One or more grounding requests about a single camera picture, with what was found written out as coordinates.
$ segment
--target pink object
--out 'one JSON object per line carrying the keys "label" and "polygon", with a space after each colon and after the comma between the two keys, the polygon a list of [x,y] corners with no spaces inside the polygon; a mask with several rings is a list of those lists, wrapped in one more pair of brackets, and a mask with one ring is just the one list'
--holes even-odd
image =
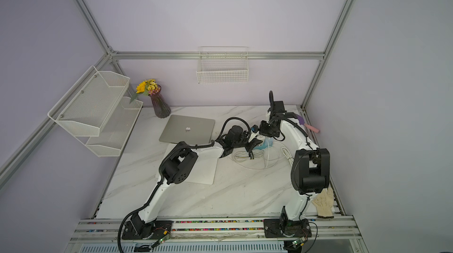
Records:
{"label": "pink object", "polygon": [[319,133],[319,129],[317,129],[316,127],[313,127],[311,125],[308,125],[308,124],[303,124],[306,128],[308,128],[309,130],[313,131],[314,133]]}
{"label": "pink object", "polygon": [[314,133],[319,133],[319,129],[317,129],[316,127],[313,127],[311,125],[306,124],[305,120],[303,120],[302,116],[300,116],[298,114],[296,114],[296,116],[297,116],[297,119],[299,120],[299,124],[300,125],[305,126],[306,128],[308,128],[309,130],[313,131]]}

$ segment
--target glass vase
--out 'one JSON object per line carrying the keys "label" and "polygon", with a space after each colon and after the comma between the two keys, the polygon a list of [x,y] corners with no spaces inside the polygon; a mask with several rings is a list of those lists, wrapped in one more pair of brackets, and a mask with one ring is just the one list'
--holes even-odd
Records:
{"label": "glass vase", "polygon": [[153,108],[156,116],[158,118],[163,119],[170,115],[171,109],[165,102],[165,99],[161,94],[162,92],[161,86],[160,85],[157,86],[159,87],[159,92],[155,93],[154,95],[150,95],[150,98],[151,102],[153,103]]}

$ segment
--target cable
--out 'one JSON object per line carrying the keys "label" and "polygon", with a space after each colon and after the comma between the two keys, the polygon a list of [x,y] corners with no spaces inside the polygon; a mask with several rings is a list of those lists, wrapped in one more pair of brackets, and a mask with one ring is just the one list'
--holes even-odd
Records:
{"label": "cable", "polygon": [[269,120],[269,125],[270,125],[272,122],[276,121],[276,120],[285,120],[285,121],[289,122],[292,126],[296,127],[300,132],[302,132],[302,134],[303,134],[305,137],[308,137],[308,136],[309,136],[309,135],[305,132],[305,130],[303,130],[303,128],[302,128],[300,125],[298,125],[297,123],[295,123],[295,122],[292,121],[292,120],[289,120],[289,119],[284,118],[284,117],[281,117],[281,116],[275,116],[275,117],[273,117],[271,120]]}
{"label": "cable", "polygon": [[313,150],[313,148],[310,146],[310,143],[309,143],[309,138],[308,137],[305,137],[305,143],[306,143],[306,146],[309,146],[310,149]]}
{"label": "cable", "polygon": [[[297,168],[297,165],[299,165],[299,162],[300,162],[300,160],[297,161],[297,164],[296,164],[296,166],[294,167],[294,169]],[[301,192],[303,195],[307,195],[307,196],[313,195],[313,194],[307,194],[307,193],[303,192],[302,189],[300,189],[299,187],[297,187],[297,188],[298,188],[297,191]]]}
{"label": "cable", "polygon": [[230,158],[230,160],[232,160],[233,162],[237,163],[241,167],[249,169],[249,170],[255,170],[255,171],[260,171],[260,170],[265,170],[265,169],[271,168],[271,167],[275,166],[278,163],[278,162],[276,162],[275,164],[273,164],[271,166],[268,166],[269,162],[272,162],[272,161],[277,161],[277,160],[280,160],[282,158],[293,159],[291,157],[291,155],[289,154],[288,148],[286,148],[286,146],[284,144],[279,143],[279,142],[274,142],[274,143],[282,145],[281,151],[283,153],[283,156],[275,158],[275,159],[270,159],[270,157],[269,157],[270,150],[271,150],[271,148],[275,148],[275,147],[274,146],[269,146],[269,143],[268,143],[268,146],[266,148],[264,148],[264,150],[260,150],[260,149],[253,149],[252,150],[254,158],[258,159],[258,158],[264,158],[264,151],[266,149],[268,149],[267,164],[266,164],[266,166],[264,168],[252,168],[252,167],[246,167],[246,166],[242,165],[241,164],[242,162],[250,160],[249,154],[246,151],[237,151],[232,157],[230,157],[230,156],[228,156],[228,157]]}
{"label": "cable", "polygon": [[307,200],[305,201],[305,206],[303,207],[302,211],[299,214],[299,220],[300,216],[302,216],[303,211],[305,211],[305,208],[307,208],[307,205],[309,204],[310,196],[307,194]]}
{"label": "cable", "polygon": [[223,126],[222,126],[222,130],[220,130],[219,137],[217,137],[216,141],[217,141],[218,139],[220,139],[220,137],[222,136],[223,130],[225,129],[225,126],[227,125],[227,122],[230,121],[230,120],[240,120],[240,121],[242,121],[242,122],[246,125],[247,130],[248,130],[248,132],[249,132],[249,135],[247,136],[247,141],[248,141],[249,138],[250,138],[250,136],[252,135],[252,130],[250,129],[249,124],[248,124],[245,120],[243,120],[243,119],[241,119],[241,118],[237,118],[237,117],[231,117],[231,118],[225,120],[225,122],[223,123]]}
{"label": "cable", "polygon": [[310,251],[310,249],[313,247],[314,243],[316,242],[316,238],[318,237],[318,225],[315,224],[314,222],[309,222],[309,224],[314,224],[316,226],[316,235],[314,236],[314,240],[313,240],[313,243],[312,245],[310,245],[310,247],[308,248],[307,251],[305,251],[305,253],[307,253],[308,251]]}
{"label": "cable", "polygon": [[280,131],[280,133],[283,135],[283,139],[278,140],[277,138],[275,138],[275,136],[272,137],[272,138],[274,138],[275,140],[280,141],[280,142],[284,141],[284,140],[286,139],[286,137],[285,137],[285,135],[283,134],[283,132]]}
{"label": "cable", "polygon": [[280,149],[282,151],[282,153],[284,154],[284,156],[286,157],[286,159],[288,159],[288,162],[289,162],[289,165],[292,166],[293,163],[294,163],[294,158],[291,156],[291,154],[289,153],[289,150],[288,148],[286,147],[282,147]]}
{"label": "cable", "polygon": [[266,165],[264,166],[264,168],[267,168],[267,165],[269,164],[269,155],[270,155],[269,138],[266,137],[266,140],[267,140],[267,147],[266,148],[269,148],[269,150],[267,151],[267,162],[266,162]]}

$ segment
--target wire basket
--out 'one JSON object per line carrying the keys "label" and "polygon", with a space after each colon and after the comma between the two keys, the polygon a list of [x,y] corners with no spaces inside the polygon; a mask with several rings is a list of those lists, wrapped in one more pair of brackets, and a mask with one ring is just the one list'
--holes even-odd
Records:
{"label": "wire basket", "polygon": [[100,135],[90,137],[85,143],[98,157],[117,157],[121,154],[143,105],[139,100],[129,102],[129,97],[122,97]]}
{"label": "wire basket", "polygon": [[247,52],[200,52],[197,78],[200,84],[247,82]]}
{"label": "wire basket", "polygon": [[72,136],[99,136],[129,86],[129,78],[97,71],[54,119]]}

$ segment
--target metal track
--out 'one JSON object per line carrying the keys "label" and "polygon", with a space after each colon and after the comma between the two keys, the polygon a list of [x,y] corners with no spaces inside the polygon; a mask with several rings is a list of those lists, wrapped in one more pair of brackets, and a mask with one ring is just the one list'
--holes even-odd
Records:
{"label": "metal track", "polygon": [[[241,57],[241,52],[227,52]],[[112,57],[121,59],[199,59],[200,52],[114,52]],[[248,59],[314,59],[324,58],[324,52],[247,52]]]}
{"label": "metal track", "polygon": [[[262,220],[271,218],[273,217],[165,219],[173,221],[171,238],[167,242],[263,240]],[[333,219],[313,217],[311,220],[318,225],[318,239],[362,239],[353,216],[335,216]],[[69,243],[115,243],[121,221],[120,219],[80,220]],[[294,238],[265,240],[294,240]],[[122,240],[124,245],[140,242],[143,240]]]}

